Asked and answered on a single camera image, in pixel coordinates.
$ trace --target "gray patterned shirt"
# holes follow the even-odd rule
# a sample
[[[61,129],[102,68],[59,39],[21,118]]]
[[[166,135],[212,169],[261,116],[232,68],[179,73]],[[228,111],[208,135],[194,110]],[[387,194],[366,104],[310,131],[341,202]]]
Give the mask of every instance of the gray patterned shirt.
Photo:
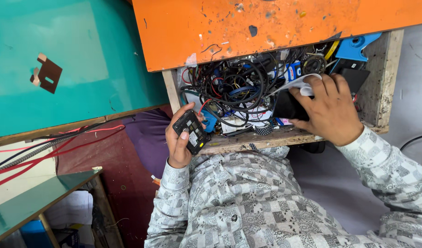
[[[293,177],[289,148],[166,164],[145,247],[422,248],[422,166],[367,127],[338,147],[391,212],[379,231],[350,235]]]

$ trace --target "wooden drawer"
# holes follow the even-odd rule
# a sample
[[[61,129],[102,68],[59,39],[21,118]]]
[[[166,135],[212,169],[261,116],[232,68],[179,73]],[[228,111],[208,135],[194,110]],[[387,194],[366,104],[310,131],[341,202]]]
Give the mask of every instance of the wooden drawer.
[[[378,40],[365,48],[365,53],[369,58],[367,69],[371,73],[358,92],[357,102],[361,108],[359,116],[365,125],[378,134],[389,131],[390,110],[403,35],[404,30],[384,32]],[[163,71],[163,77],[171,108],[175,113],[181,107],[176,70]],[[213,135],[212,140],[198,155],[248,150],[251,149],[249,144],[254,144],[257,148],[266,148],[320,140],[322,138],[293,126],[280,127],[268,135],[243,133],[231,138]]]

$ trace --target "black phone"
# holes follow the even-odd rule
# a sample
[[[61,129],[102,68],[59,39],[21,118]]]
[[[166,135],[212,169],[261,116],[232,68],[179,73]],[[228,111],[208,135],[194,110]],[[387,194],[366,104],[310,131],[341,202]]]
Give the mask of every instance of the black phone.
[[[192,155],[197,155],[203,146],[211,140],[210,136],[203,130],[202,124],[193,110],[187,110],[173,124],[173,129],[177,135],[180,135],[183,131],[189,133],[189,141],[186,147]]]

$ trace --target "label sticker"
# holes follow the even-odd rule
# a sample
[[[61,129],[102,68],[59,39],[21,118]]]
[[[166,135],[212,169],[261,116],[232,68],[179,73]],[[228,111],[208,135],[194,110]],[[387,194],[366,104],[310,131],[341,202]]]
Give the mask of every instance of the label sticker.
[[[195,133],[195,132],[191,132],[191,133],[189,134],[189,141],[191,142],[191,144],[192,144],[193,146],[196,146],[196,145],[197,145],[197,135],[196,135],[196,133]]]

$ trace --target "orange surface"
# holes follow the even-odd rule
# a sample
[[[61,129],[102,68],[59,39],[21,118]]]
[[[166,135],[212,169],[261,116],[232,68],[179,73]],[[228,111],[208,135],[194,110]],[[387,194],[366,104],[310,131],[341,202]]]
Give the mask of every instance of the orange surface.
[[[422,23],[422,0],[133,0],[133,7],[148,71]]]

